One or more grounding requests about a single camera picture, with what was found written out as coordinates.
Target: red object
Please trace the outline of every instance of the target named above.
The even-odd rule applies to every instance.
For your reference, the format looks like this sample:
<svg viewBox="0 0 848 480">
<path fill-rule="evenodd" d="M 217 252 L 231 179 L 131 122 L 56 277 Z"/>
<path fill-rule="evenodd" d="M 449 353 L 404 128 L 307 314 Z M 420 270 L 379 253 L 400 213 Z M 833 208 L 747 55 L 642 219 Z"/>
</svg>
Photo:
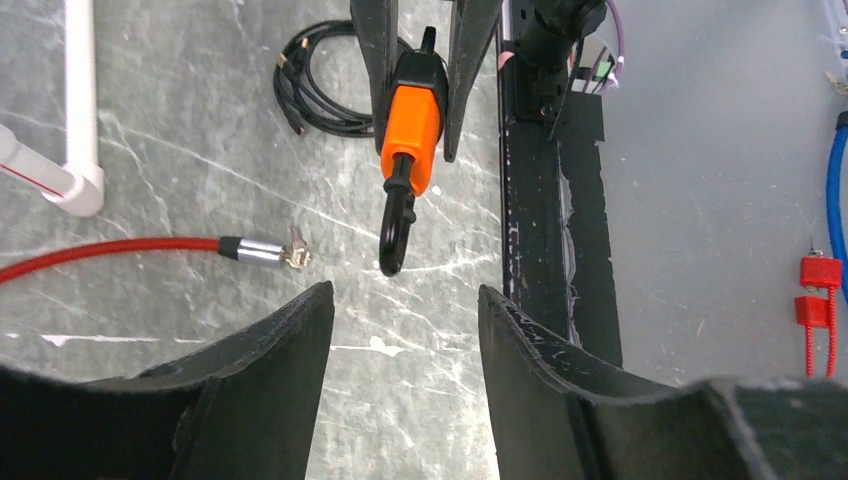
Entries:
<svg viewBox="0 0 848 480">
<path fill-rule="evenodd" d="M 828 355 L 825 376 L 830 378 L 836 369 L 837 322 L 836 289 L 842 285 L 842 262 L 835 258 L 809 255 L 801 259 L 800 284 L 805 288 L 826 288 L 827 298 L 803 296 L 795 299 L 795 321 L 804 327 L 805 366 L 812 377 L 813 329 L 828 329 Z"/>
<path fill-rule="evenodd" d="M 48 267 L 72 262 L 83 258 L 112 255 L 116 253 L 144 252 L 150 250 L 203 250 L 218 251 L 218 240 L 215 238 L 192 237 L 162 237 L 162 238 L 131 238 L 112 242 L 81 245 L 40 257 L 24 260 L 0 269 L 0 284 L 8 282 L 28 273 Z"/>
</svg>

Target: blue cable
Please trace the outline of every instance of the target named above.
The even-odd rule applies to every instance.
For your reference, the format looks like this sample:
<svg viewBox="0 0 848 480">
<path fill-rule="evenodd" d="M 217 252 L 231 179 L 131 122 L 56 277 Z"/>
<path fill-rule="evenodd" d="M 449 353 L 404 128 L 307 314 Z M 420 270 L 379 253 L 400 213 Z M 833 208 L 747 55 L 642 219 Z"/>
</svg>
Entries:
<svg viewBox="0 0 848 480">
<path fill-rule="evenodd" d="M 827 232 L 830 235 L 830 247 L 833 258 L 848 265 L 848 253 L 845 252 L 845 236 L 842 233 L 842 212 L 839 208 L 839 179 L 842 176 L 842 157 L 845 154 L 845 144 L 848 143 L 848 125 L 836 127 L 833 148 L 830 150 L 830 160 L 827 162 L 827 184 L 825 198 L 827 200 Z M 842 269 L 842 295 L 848 302 L 848 268 Z"/>
</svg>

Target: robotic arm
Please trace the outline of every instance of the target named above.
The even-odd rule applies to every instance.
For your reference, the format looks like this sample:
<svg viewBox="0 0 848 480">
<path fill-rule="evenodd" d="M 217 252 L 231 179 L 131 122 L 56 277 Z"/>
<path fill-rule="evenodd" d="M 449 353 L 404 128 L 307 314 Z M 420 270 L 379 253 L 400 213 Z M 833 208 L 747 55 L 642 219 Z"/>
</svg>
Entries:
<svg viewBox="0 0 848 480">
<path fill-rule="evenodd" d="M 397 0 L 351 0 L 350 12 L 371 90 L 374 137 L 381 157 L 386 208 L 380 233 L 380 269 L 394 276 L 403 265 L 415 197 L 427 189 L 436 144 L 453 162 L 465 107 L 501 13 L 500 0 L 454 0 L 450 55 L 445 71 L 434 52 L 436 29 L 421 48 L 398 55 Z M 516 56 L 542 74 L 566 65 L 572 45 L 606 16 L 604 0 L 536 0 Z"/>
</svg>

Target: white pipe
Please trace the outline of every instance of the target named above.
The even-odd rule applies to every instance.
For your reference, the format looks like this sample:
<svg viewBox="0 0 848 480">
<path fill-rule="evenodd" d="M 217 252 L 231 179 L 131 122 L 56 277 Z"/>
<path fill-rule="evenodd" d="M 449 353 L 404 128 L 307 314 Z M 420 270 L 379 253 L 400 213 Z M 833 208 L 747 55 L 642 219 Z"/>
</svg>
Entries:
<svg viewBox="0 0 848 480">
<path fill-rule="evenodd" d="M 97 81 L 94 63 L 93 0 L 65 0 L 64 169 L 75 179 L 63 196 L 44 197 L 72 215 L 88 217 L 103 208 L 103 169 L 97 159 Z"/>
<path fill-rule="evenodd" d="M 41 193 L 64 197 L 73 189 L 73 174 L 18 142 L 11 130 L 0 124 L 0 170 Z"/>
</svg>

